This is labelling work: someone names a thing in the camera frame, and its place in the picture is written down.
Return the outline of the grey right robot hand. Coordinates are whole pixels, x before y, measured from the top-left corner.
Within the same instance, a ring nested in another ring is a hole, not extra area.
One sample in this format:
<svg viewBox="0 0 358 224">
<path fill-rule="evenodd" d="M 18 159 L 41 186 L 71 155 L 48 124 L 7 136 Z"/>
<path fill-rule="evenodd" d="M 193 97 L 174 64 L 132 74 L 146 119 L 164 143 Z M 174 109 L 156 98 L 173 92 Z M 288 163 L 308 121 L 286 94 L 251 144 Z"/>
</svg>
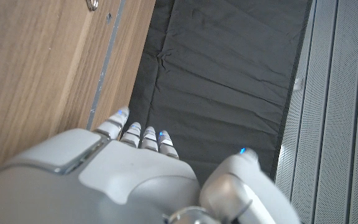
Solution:
<svg viewBox="0 0 358 224">
<path fill-rule="evenodd" d="M 118 110 L 70 129 L 0 168 L 0 223 L 298 223 L 249 148 L 200 183 L 166 131 Z"/>
</svg>

